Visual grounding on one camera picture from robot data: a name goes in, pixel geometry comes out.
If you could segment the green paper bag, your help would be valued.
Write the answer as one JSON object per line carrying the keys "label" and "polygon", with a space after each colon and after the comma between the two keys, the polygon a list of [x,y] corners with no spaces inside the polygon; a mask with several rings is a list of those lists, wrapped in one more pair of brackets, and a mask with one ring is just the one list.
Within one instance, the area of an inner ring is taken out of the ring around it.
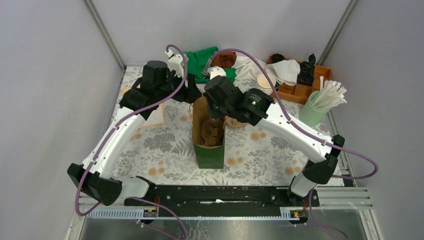
{"label": "green paper bag", "polygon": [[192,104],[192,143],[200,169],[224,168],[225,130],[223,118],[211,118],[206,97]]}

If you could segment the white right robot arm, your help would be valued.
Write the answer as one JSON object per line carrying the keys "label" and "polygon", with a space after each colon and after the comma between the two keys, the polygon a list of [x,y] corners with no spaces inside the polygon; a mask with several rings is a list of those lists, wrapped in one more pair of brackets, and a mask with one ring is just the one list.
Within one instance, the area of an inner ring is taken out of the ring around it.
{"label": "white right robot arm", "polygon": [[216,76],[204,87],[211,118],[230,117],[241,123],[259,126],[296,147],[308,161],[287,191],[287,201],[301,205],[311,189],[325,185],[338,165],[339,147],[344,138],[324,135],[288,113],[263,91],[252,88],[242,92],[225,76]]}

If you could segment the cardboard cup carrier tray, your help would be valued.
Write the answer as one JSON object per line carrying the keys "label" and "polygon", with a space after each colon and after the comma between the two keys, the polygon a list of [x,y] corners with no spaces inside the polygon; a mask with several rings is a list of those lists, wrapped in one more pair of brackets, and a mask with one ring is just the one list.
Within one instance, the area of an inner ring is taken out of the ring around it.
{"label": "cardboard cup carrier tray", "polygon": [[204,146],[221,146],[223,144],[224,134],[225,128],[222,119],[208,119],[201,126],[201,137]]}

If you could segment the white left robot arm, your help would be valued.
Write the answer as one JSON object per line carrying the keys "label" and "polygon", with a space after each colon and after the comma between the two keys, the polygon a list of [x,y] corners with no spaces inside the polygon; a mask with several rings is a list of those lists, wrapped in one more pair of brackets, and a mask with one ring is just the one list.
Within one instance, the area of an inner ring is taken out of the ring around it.
{"label": "white left robot arm", "polygon": [[192,103],[201,93],[196,85],[186,85],[188,61],[175,55],[167,62],[150,60],[142,75],[122,95],[116,114],[99,143],[80,164],[72,163],[67,174],[76,186],[75,208],[81,194],[96,200],[97,205],[110,206],[118,199],[136,198],[148,206],[155,192],[143,177],[113,178],[119,157],[137,130],[168,100]]}

